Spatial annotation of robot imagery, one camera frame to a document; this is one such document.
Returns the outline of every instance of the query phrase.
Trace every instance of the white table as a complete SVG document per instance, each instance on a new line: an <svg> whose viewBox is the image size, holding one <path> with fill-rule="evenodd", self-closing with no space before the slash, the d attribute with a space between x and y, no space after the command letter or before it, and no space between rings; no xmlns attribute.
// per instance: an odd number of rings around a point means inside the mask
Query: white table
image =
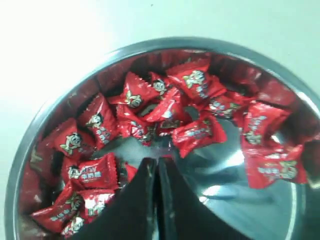
<svg viewBox="0 0 320 240"><path fill-rule="evenodd" d="M154 38L215 38L278 61L320 93L319 7L318 0L1 1L0 208L15 152L37 110L103 54Z"/></svg>

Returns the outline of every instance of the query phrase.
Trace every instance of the candy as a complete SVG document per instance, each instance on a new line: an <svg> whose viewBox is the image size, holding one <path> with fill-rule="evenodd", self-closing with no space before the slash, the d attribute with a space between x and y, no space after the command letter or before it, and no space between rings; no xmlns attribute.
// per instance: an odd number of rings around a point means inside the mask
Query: candy
<svg viewBox="0 0 320 240"><path fill-rule="evenodd" d="M115 192L108 189L91 189L78 192L84 200L84 215L89 222L98 216L105 205L113 199Z"/></svg>
<svg viewBox="0 0 320 240"><path fill-rule="evenodd" d="M29 162L27 162L23 170L19 194L19 213L32 213L41 208L44 201L44 193L41 190L39 176L30 168Z"/></svg>
<svg viewBox="0 0 320 240"><path fill-rule="evenodd" d="M182 89L195 103L200 103L226 92L218 77L208 74L208 67L209 61L202 59L175 66L166 72L172 84Z"/></svg>
<svg viewBox="0 0 320 240"><path fill-rule="evenodd" d="M71 180L87 188L117 189L118 177L116 157L110 152L97 160L84 161L78 166L65 157L62 166L62 178L65 182Z"/></svg>
<svg viewBox="0 0 320 240"><path fill-rule="evenodd" d="M91 156L96 148L94 139L89 134L77 129L74 118L69 118L58 126L41 144L60 151L75 160L79 160L83 156Z"/></svg>
<svg viewBox="0 0 320 240"><path fill-rule="evenodd" d="M172 141L184 158L195 148L224 143L227 135L214 116L209 112L202 112L198 120L173 130Z"/></svg>
<svg viewBox="0 0 320 240"><path fill-rule="evenodd" d="M150 146L155 135L155 125L137 117L129 107L119 104L116 107L118 128L122 137L134 137L143 145Z"/></svg>
<svg viewBox="0 0 320 240"><path fill-rule="evenodd" d="M92 131L98 150L119 134L113 112L101 93L88 105L78 121L81 126L85 126Z"/></svg>
<svg viewBox="0 0 320 240"><path fill-rule="evenodd" d="M32 213L30 216L41 226L53 233L60 233L64 224L69 221L83 204L77 191L82 187L69 181L53 206Z"/></svg>
<svg viewBox="0 0 320 240"><path fill-rule="evenodd" d="M67 109L65 114L67 113L72 117L77 116L79 111L83 110L89 104L89 102L92 101L92 96L96 95L98 92L99 87L96 79L93 77L86 80L80 87L71 92L67 97Z"/></svg>
<svg viewBox="0 0 320 240"><path fill-rule="evenodd" d="M85 216L84 207L81 207L80 210L73 216L70 222L64 227L61 232L61 235L64 236L65 239L71 237L76 234L84 225L89 224L88 219Z"/></svg>
<svg viewBox="0 0 320 240"><path fill-rule="evenodd" d="M123 93L109 97L107 100L110 104L128 105L136 113L157 96L159 93L149 83L134 73L128 72Z"/></svg>
<svg viewBox="0 0 320 240"><path fill-rule="evenodd" d="M162 122L179 120L184 123L192 121L190 115L184 111L181 104L182 94L177 88L170 89L164 99L154 108L152 112L145 115L142 119L146 122Z"/></svg>
<svg viewBox="0 0 320 240"><path fill-rule="evenodd" d="M31 151L30 167L43 178L46 184L55 187L59 182L59 175L53 168L56 162L62 160L60 157L54 149L37 144Z"/></svg>
<svg viewBox="0 0 320 240"><path fill-rule="evenodd" d="M234 113L252 101L253 97L246 97L235 91L227 91L225 94L210 99L209 105L203 110L210 111L213 115L232 119Z"/></svg>
<svg viewBox="0 0 320 240"><path fill-rule="evenodd" d="M19 237L23 240L50 240L54 235L52 232L48 232L39 227L28 215L18 216L18 226Z"/></svg>
<svg viewBox="0 0 320 240"><path fill-rule="evenodd" d="M264 79L264 81L262 81L261 90L258 93L257 99L268 104L279 105L282 108L296 109L298 102L294 92L275 78L269 76L267 78L267 80Z"/></svg>
<svg viewBox="0 0 320 240"><path fill-rule="evenodd" d="M250 149L244 152L248 183L262 189L283 179L298 184L307 183L307 175L300 160L304 146Z"/></svg>
<svg viewBox="0 0 320 240"><path fill-rule="evenodd" d="M259 68L238 61L227 74L229 74L228 82L245 87L248 94L255 95L259 91L257 81L263 78L262 70Z"/></svg>
<svg viewBox="0 0 320 240"><path fill-rule="evenodd" d="M241 137L242 149L253 146L267 146L274 134L290 112L261 102L252 103L243 120Z"/></svg>

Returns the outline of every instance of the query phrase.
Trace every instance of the stainless steel bowl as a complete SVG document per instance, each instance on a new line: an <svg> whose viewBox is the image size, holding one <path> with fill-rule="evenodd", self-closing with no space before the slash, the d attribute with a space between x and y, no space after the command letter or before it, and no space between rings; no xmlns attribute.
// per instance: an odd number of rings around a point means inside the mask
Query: stainless steel bowl
<svg viewBox="0 0 320 240"><path fill-rule="evenodd" d="M159 53L165 53L162 59ZM47 102L28 127L16 152L6 190L5 234L8 240L57 236L41 230L28 214L50 202L54 188L37 182L37 175L26 167L35 161L37 143L68 117L74 117L98 91L112 94L121 86L130 70L145 75L146 69L163 71L190 59L177 59L181 53L189 58L201 55L227 59L227 66L247 65L255 70L252 81L276 78L297 96L299 108L274 136L280 142L299 142L301 136L314 135L320 129L320 100L300 79L275 61L232 43L197 37L163 38L140 42L118 49L104 58L104 63L81 79L77 86L53 102ZM252 239L290 240L318 239L320 235L320 142L305 145L303 163L308 172L308 185L278 180L263 190L250 189L244 170L244 157L239 145L239 130L229 121L220 120L228 141L195 150L177 165L199 200L223 221ZM129 139L112 146L118 154L126 152L134 165L144 156L152 157L154 149L140 146ZM128 156L128 148L135 149Z"/></svg>

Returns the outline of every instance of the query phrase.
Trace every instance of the wrapped candy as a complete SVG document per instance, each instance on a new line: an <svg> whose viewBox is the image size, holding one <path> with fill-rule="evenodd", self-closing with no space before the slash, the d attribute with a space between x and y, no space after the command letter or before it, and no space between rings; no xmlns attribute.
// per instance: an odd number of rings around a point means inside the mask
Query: wrapped candy
<svg viewBox="0 0 320 240"><path fill-rule="evenodd" d="M65 182L71 180L84 188L103 188L115 190L118 186L116 157L110 152L103 157L84 161L79 165L65 157L62 165L62 178Z"/></svg>
<svg viewBox="0 0 320 240"><path fill-rule="evenodd" d="M19 213L29 214L41 208L45 198L41 190L39 175L25 164L19 195Z"/></svg>
<svg viewBox="0 0 320 240"><path fill-rule="evenodd" d="M249 186L262 189L278 179L297 184L307 183L306 171L301 162L304 146L273 145L274 147L253 148L243 152Z"/></svg>
<svg viewBox="0 0 320 240"><path fill-rule="evenodd" d="M91 156L96 148L94 139L86 132L77 129L74 118L69 118L58 126L41 144L75 160Z"/></svg>
<svg viewBox="0 0 320 240"><path fill-rule="evenodd" d="M134 73L128 72L123 93L119 96L111 96L107 100L110 104L127 105L136 113L157 96L159 93L149 83Z"/></svg>
<svg viewBox="0 0 320 240"><path fill-rule="evenodd" d="M118 128L122 137L138 139L143 145L150 146L155 135L155 125L137 117L129 107L119 104L116 107Z"/></svg>
<svg viewBox="0 0 320 240"><path fill-rule="evenodd" d="M69 115L69 117L75 117L79 110L83 110L86 105L92 100L92 96L99 92L99 87L96 79L93 77L86 80L80 87L71 92L66 99L66 110L64 114Z"/></svg>
<svg viewBox="0 0 320 240"><path fill-rule="evenodd" d="M145 115L142 119L149 123L162 122L166 120L179 120L184 123L191 122L190 115L184 111L181 103L182 94L177 88L170 89L164 99L154 108L152 112Z"/></svg>
<svg viewBox="0 0 320 240"><path fill-rule="evenodd" d="M203 108L215 116L232 119L234 113L249 104L254 98L243 96L235 91L227 91L225 94L211 98L210 103Z"/></svg>
<svg viewBox="0 0 320 240"><path fill-rule="evenodd" d="M172 141L184 158L195 148L224 143L227 135L214 116L209 112L202 112L198 120L173 130Z"/></svg>
<svg viewBox="0 0 320 240"><path fill-rule="evenodd" d="M97 149L103 148L118 136L117 121L105 97L99 93L78 118L79 124L89 128L95 136Z"/></svg>
<svg viewBox="0 0 320 240"><path fill-rule="evenodd" d="M252 103L243 120L241 137L242 149L267 146L274 134L290 112L262 102Z"/></svg>
<svg viewBox="0 0 320 240"><path fill-rule="evenodd" d="M273 77L267 78L267 80L261 81L262 86L260 86L261 89L257 99L268 104L278 105L281 108L295 110L298 106L298 101L294 92L277 79Z"/></svg>
<svg viewBox="0 0 320 240"><path fill-rule="evenodd" d="M54 168L56 168L56 163L62 162L61 155L43 144L35 144L31 151L30 167L51 187L59 183L59 174Z"/></svg>
<svg viewBox="0 0 320 240"><path fill-rule="evenodd" d="M170 81L182 89L196 104L226 92L218 77L209 75L209 61L202 59L172 67L166 71Z"/></svg>
<svg viewBox="0 0 320 240"><path fill-rule="evenodd" d="M53 206L41 209L30 216L45 229L60 233L63 226L69 221L83 204L83 199L77 191L83 188L69 181L55 200Z"/></svg>
<svg viewBox="0 0 320 240"><path fill-rule="evenodd" d="M90 189L78 193L84 200L84 215L89 222L102 212L115 195L115 192L109 189Z"/></svg>
<svg viewBox="0 0 320 240"><path fill-rule="evenodd" d="M84 207L81 207L62 230L61 235L63 235L65 239L79 232L84 225L89 224L88 218L85 216L84 209Z"/></svg>

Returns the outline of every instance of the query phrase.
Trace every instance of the bowl rim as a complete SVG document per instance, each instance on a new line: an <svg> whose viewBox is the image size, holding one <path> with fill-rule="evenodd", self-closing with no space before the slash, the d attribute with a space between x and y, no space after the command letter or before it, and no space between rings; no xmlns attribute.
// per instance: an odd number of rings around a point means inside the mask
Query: bowl rim
<svg viewBox="0 0 320 240"><path fill-rule="evenodd" d="M80 79L75 87L69 89L62 95L56 95L56 98L47 100L28 126L14 156L6 186L4 204L6 239L20 239L18 226L19 214L17 208L22 183L22 174L37 136L49 119L50 113L61 101L63 101L63 99L68 96L71 91L76 90L92 75L101 71L105 67L136 55L167 49L189 49L214 52L234 57L257 66L287 85L302 102L310 107L316 117L320 119L320 98L312 89L310 89L296 75L281 64L244 46L222 40L202 37L166 37L146 40L121 47L104 55L101 63L98 64L98 67L94 68Z"/></svg>

